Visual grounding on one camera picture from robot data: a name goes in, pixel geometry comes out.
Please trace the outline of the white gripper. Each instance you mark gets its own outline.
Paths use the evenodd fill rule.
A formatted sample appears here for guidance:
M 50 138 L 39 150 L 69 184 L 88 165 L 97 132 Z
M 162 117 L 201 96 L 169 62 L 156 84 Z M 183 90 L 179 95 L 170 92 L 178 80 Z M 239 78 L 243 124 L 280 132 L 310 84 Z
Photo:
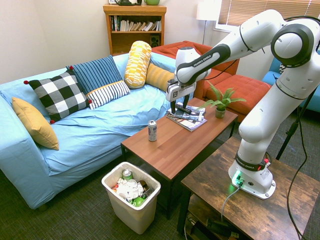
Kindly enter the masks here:
M 181 86 L 178 80 L 171 79 L 167 81 L 166 89 L 166 100 L 170 102 L 171 113 L 174 115 L 176 113 L 176 100 L 183 98 L 183 108 L 187 107 L 189 101 L 189 94 L 193 93 L 196 89 L 196 83 L 189 86 Z

